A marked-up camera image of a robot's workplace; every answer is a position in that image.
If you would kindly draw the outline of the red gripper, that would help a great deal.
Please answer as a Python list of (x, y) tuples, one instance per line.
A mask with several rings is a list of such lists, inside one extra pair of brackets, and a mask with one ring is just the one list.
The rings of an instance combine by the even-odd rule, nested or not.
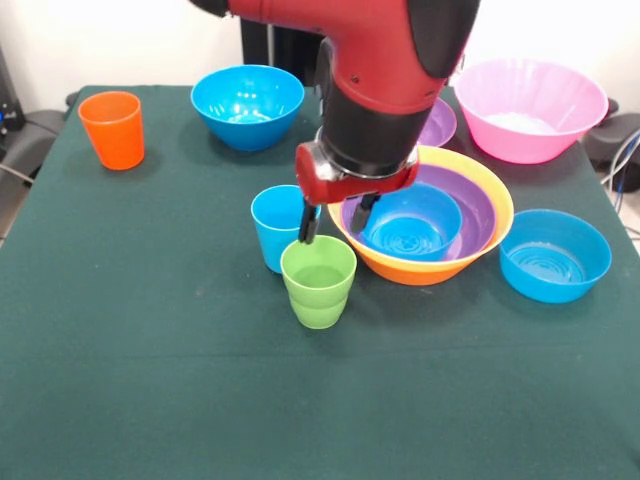
[(314, 241), (319, 224), (320, 207), (317, 205), (339, 203), (362, 196), (350, 221), (351, 232), (361, 233), (380, 194), (407, 188), (417, 177), (417, 147), (412, 149), (407, 161), (396, 173), (380, 178), (358, 176), (339, 169), (330, 161), (323, 147), (321, 142), (311, 141), (296, 148), (295, 173), (304, 196), (298, 233), (301, 243), (312, 244)]

